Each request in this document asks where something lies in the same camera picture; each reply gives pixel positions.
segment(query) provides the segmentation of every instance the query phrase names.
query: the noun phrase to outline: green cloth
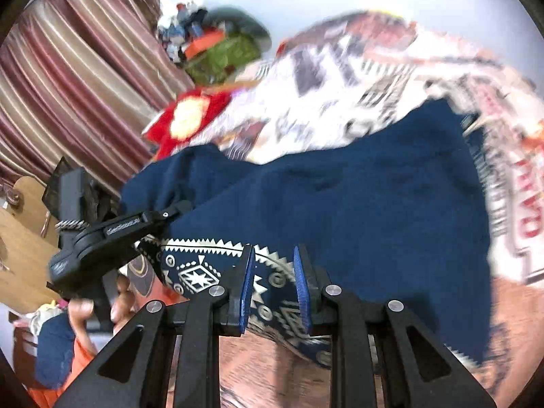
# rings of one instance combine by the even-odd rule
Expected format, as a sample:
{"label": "green cloth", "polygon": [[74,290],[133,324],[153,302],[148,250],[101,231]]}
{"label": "green cloth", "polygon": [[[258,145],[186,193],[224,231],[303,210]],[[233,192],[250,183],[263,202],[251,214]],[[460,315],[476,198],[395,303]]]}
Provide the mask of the green cloth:
{"label": "green cloth", "polygon": [[260,58],[260,50],[246,35],[231,36],[190,59],[184,66],[195,84],[224,83],[239,67]]}

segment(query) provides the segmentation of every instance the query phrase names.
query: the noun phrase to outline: blue gripper pad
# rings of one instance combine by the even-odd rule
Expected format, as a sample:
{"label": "blue gripper pad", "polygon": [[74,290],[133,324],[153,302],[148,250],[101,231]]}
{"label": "blue gripper pad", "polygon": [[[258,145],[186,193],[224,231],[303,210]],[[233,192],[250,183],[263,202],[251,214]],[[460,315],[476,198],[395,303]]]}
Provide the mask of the blue gripper pad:
{"label": "blue gripper pad", "polygon": [[299,248],[295,247],[293,256],[293,266],[295,268],[295,286],[296,294],[299,301],[300,317],[303,321],[306,332],[309,333],[312,329],[312,316],[309,298],[308,284],[304,275],[303,263],[300,259]]}
{"label": "blue gripper pad", "polygon": [[252,247],[249,259],[245,265],[244,287],[240,296],[240,332],[244,334],[249,321],[249,309],[251,306],[251,291],[253,288],[253,276],[255,271],[255,250]]}

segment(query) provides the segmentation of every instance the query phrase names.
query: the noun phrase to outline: curtain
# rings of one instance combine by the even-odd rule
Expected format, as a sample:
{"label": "curtain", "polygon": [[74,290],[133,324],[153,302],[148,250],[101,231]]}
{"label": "curtain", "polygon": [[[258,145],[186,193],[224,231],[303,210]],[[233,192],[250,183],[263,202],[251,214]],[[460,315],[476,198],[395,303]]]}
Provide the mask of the curtain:
{"label": "curtain", "polygon": [[193,87],[157,43],[159,0],[35,0],[0,48],[0,183],[61,156],[113,192],[149,160],[140,132]]}

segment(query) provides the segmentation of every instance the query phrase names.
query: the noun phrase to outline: triangular cutout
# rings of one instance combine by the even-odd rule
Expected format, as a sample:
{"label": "triangular cutout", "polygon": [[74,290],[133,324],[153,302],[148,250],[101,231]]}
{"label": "triangular cutout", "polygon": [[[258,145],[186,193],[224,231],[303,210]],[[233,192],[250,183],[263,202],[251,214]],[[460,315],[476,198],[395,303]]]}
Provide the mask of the triangular cutout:
{"label": "triangular cutout", "polygon": [[417,328],[410,326],[406,329],[412,351],[417,362],[417,368],[424,382],[431,382],[447,376],[452,369]]}
{"label": "triangular cutout", "polygon": [[140,348],[143,327],[138,326],[99,368],[99,375],[125,384],[131,377],[132,367]]}

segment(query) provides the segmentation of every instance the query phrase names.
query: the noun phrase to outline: wooden surface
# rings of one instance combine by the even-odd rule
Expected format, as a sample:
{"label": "wooden surface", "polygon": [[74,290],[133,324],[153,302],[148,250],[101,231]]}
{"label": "wooden surface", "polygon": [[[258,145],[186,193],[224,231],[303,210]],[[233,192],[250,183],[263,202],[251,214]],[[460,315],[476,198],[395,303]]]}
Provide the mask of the wooden surface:
{"label": "wooden surface", "polygon": [[58,251],[0,209],[0,259],[9,271],[0,268],[0,302],[18,313],[30,313],[58,295],[46,288],[47,263]]}
{"label": "wooden surface", "polygon": [[[41,201],[45,187],[34,178],[23,176],[17,180],[14,188],[22,193],[22,203],[17,208],[9,205],[7,211],[32,233],[40,236],[47,215],[47,208]],[[57,222],[58,220],[51,216],[44,237],[53,247],[57,247],[59,241],[59,236],[55,231]]]}

